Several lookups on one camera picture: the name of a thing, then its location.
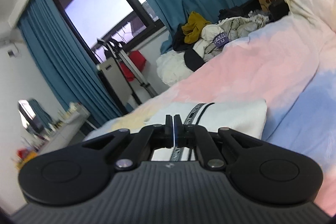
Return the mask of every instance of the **black gripper pad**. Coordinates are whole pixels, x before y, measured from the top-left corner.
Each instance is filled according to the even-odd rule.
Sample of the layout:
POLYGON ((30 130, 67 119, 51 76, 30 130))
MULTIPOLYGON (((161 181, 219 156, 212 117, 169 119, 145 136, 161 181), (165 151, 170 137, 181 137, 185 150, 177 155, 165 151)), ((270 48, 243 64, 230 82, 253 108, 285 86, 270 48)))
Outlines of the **black gripper pad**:
POLYGON ((12 216, 16 224, 325 224, 329 219, 311 202, 292 207, 254 203, 224 173, 207 171, 197 161, 144 161, 133 171, 117 173, 103 192, 84 203, 29 203, 12 216))

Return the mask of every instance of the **white clothes pile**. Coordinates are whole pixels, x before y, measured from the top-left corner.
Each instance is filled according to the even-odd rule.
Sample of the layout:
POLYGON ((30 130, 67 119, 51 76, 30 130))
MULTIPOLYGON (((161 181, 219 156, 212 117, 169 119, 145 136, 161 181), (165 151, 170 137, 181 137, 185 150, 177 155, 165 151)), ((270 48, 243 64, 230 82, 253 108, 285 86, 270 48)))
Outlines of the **white clothes pile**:
MULTIPOLYGON (((215 40, 220 34, 225 34, 229 41, 241 37, 247 37, 251 32, 260 29, 268 22, 268 17, 257 14, 249 15, 249 18, 233 17, 220 21, 218 24, 206 25, 201 38, 194 44, 193 49, 205 61, 208 62, 221 53, 223 47, 218 48, 215 40)), ((188 78, 193 71, 184 62, 184 52, 169 51, 161 55, 157 61, 157 74, 168 86, 188 78)))

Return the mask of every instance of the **pastel tie-dye bedding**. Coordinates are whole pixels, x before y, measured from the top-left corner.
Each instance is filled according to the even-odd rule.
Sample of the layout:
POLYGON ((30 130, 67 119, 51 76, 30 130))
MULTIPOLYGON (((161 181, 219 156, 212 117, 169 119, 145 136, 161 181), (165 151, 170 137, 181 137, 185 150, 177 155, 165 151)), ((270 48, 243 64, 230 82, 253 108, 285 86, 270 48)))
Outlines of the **pastel tie-dye bedding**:
MULTIPOLYGON (((313 158, 325 174, 334 169, 336 0, 286 1, 289 16, 227 44, 189 78, 118 119, 112 129, 141 128, 171 102, 265 99, 262 140, 313 158)), ((328 181, 334 178, 330 174, 328 181)), ((336 188, 334 180, 327 186, 336 188)), ((317 203, 336 214, 327 186, 324 183, 317 203)))

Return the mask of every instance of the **white pillow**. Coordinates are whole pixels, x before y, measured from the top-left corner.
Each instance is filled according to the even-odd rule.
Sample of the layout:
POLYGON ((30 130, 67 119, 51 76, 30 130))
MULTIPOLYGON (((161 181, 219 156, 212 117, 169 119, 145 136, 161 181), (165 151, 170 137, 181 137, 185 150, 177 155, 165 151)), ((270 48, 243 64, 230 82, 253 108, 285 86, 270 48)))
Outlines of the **white pillow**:
MULTIPOLYGON (((166 115, 181 116, 182 123, 197 103, 171 103, 168 107, 160 109, 146 122, 150 124, 164 124, 166 115)), ((207 107, 204 104, 196 113, 192 123, 195 124, 202 111, 207 107)), ((261 134, 266 122, 267 105, 265 100, 252 102, 226 102, 214 103, 206 108, 199 120, 199 125, 204 126, 209 132, 217 132, 220 127, 229 127, 245 133, 251 137, 261 139, 261 134)))
POLYGON ((321 21, 336 32, 336 0, 285 0, 293 14, 320 27, 321 21))

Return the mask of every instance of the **red object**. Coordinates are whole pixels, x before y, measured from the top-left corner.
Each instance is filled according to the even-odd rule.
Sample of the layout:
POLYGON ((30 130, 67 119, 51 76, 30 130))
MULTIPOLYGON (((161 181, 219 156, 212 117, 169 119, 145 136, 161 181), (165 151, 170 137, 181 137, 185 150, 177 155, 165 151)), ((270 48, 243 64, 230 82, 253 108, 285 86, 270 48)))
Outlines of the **red object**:
POLYGON ((18 149, 16 154, 19 156, 20 159, 24 159, 28 154, 29 150, 26 148, 18 149))
MULTIPOLYGON (((134 51, 130 52, 128 55, 130 60, 134 63, 134 65, 138 68, 139 71, 143 71, 143 68, 146 64, 146 59, 143 57, 141 52, 134 51)), ((125 75, 127 81, 132 82, 135 78, 134 74, 130 71, 130 69, 124 64, 124 62, 120 62, 121 69, 123 71, 123 74, 125 75)))

